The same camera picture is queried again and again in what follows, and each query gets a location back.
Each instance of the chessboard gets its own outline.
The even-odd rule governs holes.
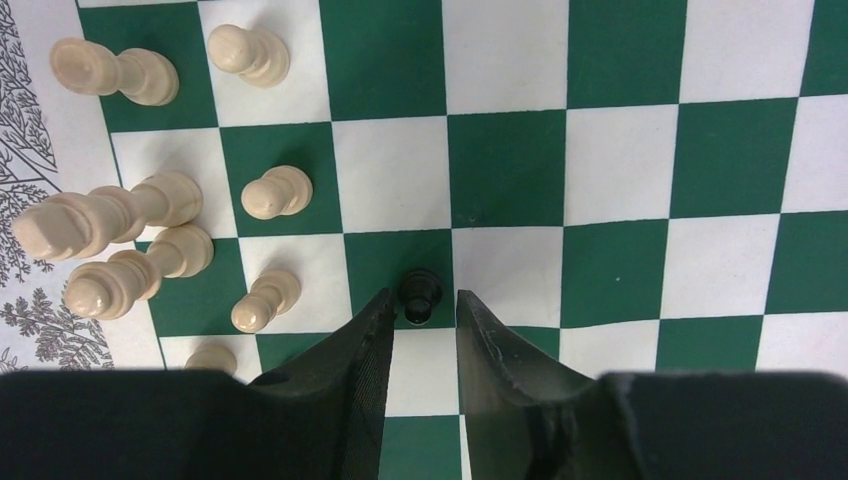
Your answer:
[[[166,106],[99,99],[121,185],[178,171],[203,192],[212,263],[136,306],[167,368],[219,341],[250,380],[407,271],[443,280],[428,323],[397,322],[381,478],[470,478],[460,288],[593,377],[848,373],[844,2],[78,0],[76,13],[85,39],[161,53],[179,75]],[[283,39],[279,86],[211,64],[205,39],[225,23]],[[247,215],[242,189],[279,165],[307,173],[310,205]],[[230,310],[269,267],[302,296],[242,334]]]

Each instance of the white pawn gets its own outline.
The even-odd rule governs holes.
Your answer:
[[[242,332],[256,333],[277,315],[288,312],[300,298],[300,282],[285,270],[263,272],[250,293],[233,307],[230,318]]]
[[[223,345],[201,345],[186,360],[186,370],[221,370],[232,375],[238,368],[236,356]]]
[[[312,200],[312,181],[303,170],[284,165],[274,167],[241,191],[241,205],[251,217],[269,220],[294,215]]]
[[[85,95],[121,91],[139,105],[159,106],[177,96],[179,77],[162,55],[130,48],[115,56],[103,45],[63,38],[50,50],[50,68],[63,87]]]
[[[135,239],[145,225],[173,227],[189,222],[202,207],[203,195],[192,179],[165,172],[147,177],[129,192],[110,186],[88,195],[51,195],[24,210],[12,231],[33,258],[88,258],[109,243]]]
[[[114,320],[137,300],[159,291],[162,277],[196,275],[212,261],[212,240],[196,225],[168,228],[156,235],[147,253],[123,250],[106,262],[89,262],[71,272],[64,300],[81,316]]]
[[[289,73],[289,52],[276,35],[224,24],[212,30],[206,45],[219,69],[237,74],[250,85],[271,88]]]

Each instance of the black pawn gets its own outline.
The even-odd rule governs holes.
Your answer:
[[[442,280],[430,270],[413,270],[400,279],[398,299],[404,306],[406,319],[422,325],[442,300]]]

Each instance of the leaf pattern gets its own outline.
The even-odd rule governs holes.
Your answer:
[[[18,297],[0,311],[6,325],[24,337],[35,337],[40,362],[58,361],[61,370],[113,369],[112,356],[100,323],[74,315],[64,304],[53,308],[44,290],[36,288],[27,301]]]
[[[0,374],[10,373],[10,372],[22,372],[29,367],[18,367],[18,357],[17,355],[9,358],[9,349],[11,347],[6,347],[3,350],[3,353],[0,354]]]
[[[8,0],[0,0],[0,288],[23,283],[32,267],[53,265],[29,258],[12,235],[12,220],[47,198],[56,158],[32,87],[26,57]]]

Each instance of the chess piece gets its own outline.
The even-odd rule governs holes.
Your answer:
[[[242,332],[256,333],[277,315],[288,312],[300,298],[300,282],[285,270],[263,272],[250,293],[233,307],[230,318]]]
[[[271,88],[289,73],[289,52],[276,35],[262,29],[220,25],[209,34],[209,59],[250,85]]]
[[[135,239],[145,225],[172,227],[191,221],[202,206],[203,195],[192,179],[177,172],[159,173],[129,192],[109,186],[88,195],[52,195],[21,213],[12,231],[33,258],[88,258],[111,242]]]
[[[404,306],[406,319],[423,325],[430,319],[433,308],[442,301],[442,280],[429,270],[413,270],[401,278],[398,299]]]
[[[180,88],[177,70],[162,55],[130,48],[115,56],[103,45],[81,38],[56,42],[50,50],[50,69],[72,92],[111,95],[120,90],[139,105],[165,105]]]
[[[201,345],[188,357],[186,370],[221,370],[227,375],[236,373],[236,356],[223,345]]]
[[[212,253],[212,240],[196,225],[162,230],[147,253],[123,250],[106,262],[75,268],[65,288],[65,305],[81,317],[114,320],[137,300],[155,295],[162,277],[191,277],[205,269]]]
[[[294,215],[312,200],[312,182],[303,170],[284,165],[274,167],[241,191],[245,211],[259,220]]]

